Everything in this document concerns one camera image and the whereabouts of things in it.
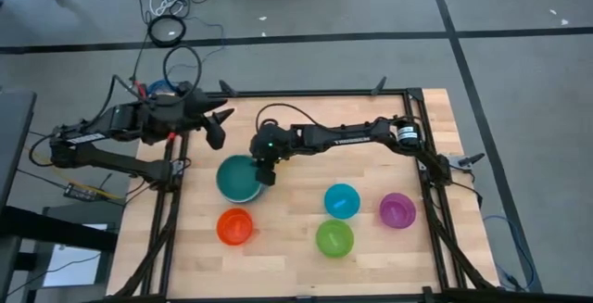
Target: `plastic bowl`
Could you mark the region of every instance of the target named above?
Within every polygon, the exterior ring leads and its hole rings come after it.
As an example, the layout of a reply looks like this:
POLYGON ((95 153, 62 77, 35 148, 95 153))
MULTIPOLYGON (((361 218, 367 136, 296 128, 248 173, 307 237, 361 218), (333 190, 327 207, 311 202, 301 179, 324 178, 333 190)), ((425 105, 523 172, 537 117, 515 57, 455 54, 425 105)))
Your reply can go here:
POLYGON ((329 258, 342 258, 354 246, 352 229, 342 221, 329 220, 317 229, 315 241, 319 250, 329 258))
POLYGON ((416 208, 410 198, 400 193, 386 195, 379 207, 381 221, 396 229, 411 226, 416 220, 416 208))
POLYGON ((244 209, 232 208, 222 213, 216 224, 216 234, 230 246, 243 244, 253 232, 253 221, 244 209))
POLYGON ((216 172, 216 185, 222 195, 234 203, 253 200, 263 189, 256 180, 257 168, 249 156, 235 155, 226 158, 216 172))
POLYGON ((337 219, 349 219, 359 211, 360 196, 345 183, 337 183, 325 192, 325 209, 337 219))

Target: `wooden tabletop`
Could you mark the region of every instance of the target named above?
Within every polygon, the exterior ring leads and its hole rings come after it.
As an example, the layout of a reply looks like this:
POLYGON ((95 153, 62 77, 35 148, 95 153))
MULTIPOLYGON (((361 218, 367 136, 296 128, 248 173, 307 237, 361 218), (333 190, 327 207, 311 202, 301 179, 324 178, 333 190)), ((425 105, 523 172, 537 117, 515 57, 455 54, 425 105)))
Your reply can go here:
MULTIPOLYGON (((462 155, 447 91, 423 91, 437 151, 462 155)), ((255 116, 272 102, 300 107, 327 126, 404 115, 401 96, 396 95, 229 100, 221 109, 234 107, 235 112, 223 125, 227 134, 223 149, 214 151, 204 133, 191 133, 188 157, 193 165, 183 180, 168 297, 417 294, 426 285, 439 291, 415 159, 393 154, 384 145, 338 146, 313 157, 296 156, 282 162, 276 166, 276 185, 241 206, 254 220, 253 236, 243 246, 219 241, 216 222, 222 212, 237 205, 218 191, 217 168, 231 155, 249 154, 255 116), (334 183, 354 186, 361 197, 360 212, 346 220, 354 232, 354 247, 342 259, 326 258, 315 245, 317 228, 330 219, 323 196, 334 183), (407 229, 389 228, 378 218, 382 197, 393 192, 409 196, 416 206, 416 221, 407 229)), ((261 120, 272 117, 285 128, 291 123, 309 123, 287 107, 269 108, 261 120)), ((138 157, 159 159, 163 151, 163 143, 140 145, 138 157)), ((455 171, 453 180, 471 186, 467 174, 455 171)), ((132 182, 131 188, 138 183, 132 182)), ((475 195, 455 185, 447 187, 447 194, 460 248, 488 281, 497 284, 475 195)), ((147 191, 125 209, 109 294, 121 288, 146 252, 155 201, 156 193, 147 191)), ((161 257, 153 277, 155 291, 161 257)), ((448 266, 449 280, 454 283, 450 262, 448 266)))

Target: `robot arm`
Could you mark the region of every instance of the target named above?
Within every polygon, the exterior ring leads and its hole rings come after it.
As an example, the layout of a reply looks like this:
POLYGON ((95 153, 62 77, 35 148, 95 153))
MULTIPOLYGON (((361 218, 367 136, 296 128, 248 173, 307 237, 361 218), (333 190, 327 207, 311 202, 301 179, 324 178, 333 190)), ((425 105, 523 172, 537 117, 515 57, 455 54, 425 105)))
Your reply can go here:
MULTIPOLYGON (((189 91, 189 82, 180 85, 179 93, 189 91)), ((113 154, 97 149, 93 142, 103 139, 128 142, 138 138, 152 145, 165 140, 170 133, 191 130, 207 131, 207 140, 213 149, 220 149, 225 132, 221 127, 233 109, 205 113, 226 104, 226 99, 208 98, 195 89, 185 100, 171 95, 156 95, 146 101, 136 101, 112 107, 91 121, 82 120, 75 125, 58 126, 50 139, 52 163, 59 168, 94 166, 141 176, 148 183, 170 182, 172 165, 166 160, 151 162, 113 154)))
POLYGON ((274 165, 294 155, 315 155, 333 146, 376 142, 392 152, 416 157, 426 166, 434 183, 449 185, 451 173, 448 160, 428 151, 421 137, 420 127, 407 118, 377 118, 374 122, 341 125, 327 128, 320 124, 294 124, 289 130, 278 126, 276 120, 264 120, 249 148, 256 160, 257 180, 274 185, 274 165))

